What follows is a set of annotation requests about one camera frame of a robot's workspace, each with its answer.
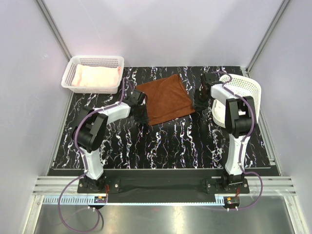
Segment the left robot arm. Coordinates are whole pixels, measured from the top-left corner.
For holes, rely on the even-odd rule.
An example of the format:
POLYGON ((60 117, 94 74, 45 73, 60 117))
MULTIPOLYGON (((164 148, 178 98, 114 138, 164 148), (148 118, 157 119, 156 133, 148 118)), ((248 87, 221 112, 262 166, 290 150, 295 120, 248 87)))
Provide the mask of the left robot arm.
POLYGON ((100 193, 109 188, 105 182, 104 169, 100 162, 100 146, 106 127, 120 119, 133 117, 139 123, 147 123, 147 95, 134 89, 129 96, 101 108, 84 107, 76 120, 72 139, 82 156, 84 172, 79 178, 82 188, 100 193))

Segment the pink towel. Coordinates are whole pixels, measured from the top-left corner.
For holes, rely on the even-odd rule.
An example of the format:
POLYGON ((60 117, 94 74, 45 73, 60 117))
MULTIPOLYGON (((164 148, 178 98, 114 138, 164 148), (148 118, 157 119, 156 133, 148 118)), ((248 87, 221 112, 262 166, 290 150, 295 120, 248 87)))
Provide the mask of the pink towel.
POLYGON ((121 67, 92 67, 78 64, 71 83, 76 87, 113 87, 121 74, 121 67))

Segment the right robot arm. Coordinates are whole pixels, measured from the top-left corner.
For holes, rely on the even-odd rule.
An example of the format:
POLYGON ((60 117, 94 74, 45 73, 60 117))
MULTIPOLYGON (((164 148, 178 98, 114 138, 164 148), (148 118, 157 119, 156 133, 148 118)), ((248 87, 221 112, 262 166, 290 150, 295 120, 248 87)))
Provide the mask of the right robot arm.
POLYGON ((261 86, 251 78, 221 72, 217 80, 216 72, 200 76, 201 85, 195 90, 193 108, 196 111, 208 108, 208 101, 221 103, 225 111, 224 120, 215 123, 225 128, 230 144, 226 164, 218 187, 226 193, 233 193, 244 185, 244 160, 247 144, 258 123, 261 86))

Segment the brown towel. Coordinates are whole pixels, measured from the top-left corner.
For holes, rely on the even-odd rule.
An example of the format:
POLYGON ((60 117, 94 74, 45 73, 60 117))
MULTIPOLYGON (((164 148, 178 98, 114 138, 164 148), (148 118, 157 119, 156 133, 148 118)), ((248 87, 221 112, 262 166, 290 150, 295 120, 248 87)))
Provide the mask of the brown towel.
POLYGON ((195 112, 178 74, 140 84, 136 88, 147 95, 147 115, 151 126, 195 112))

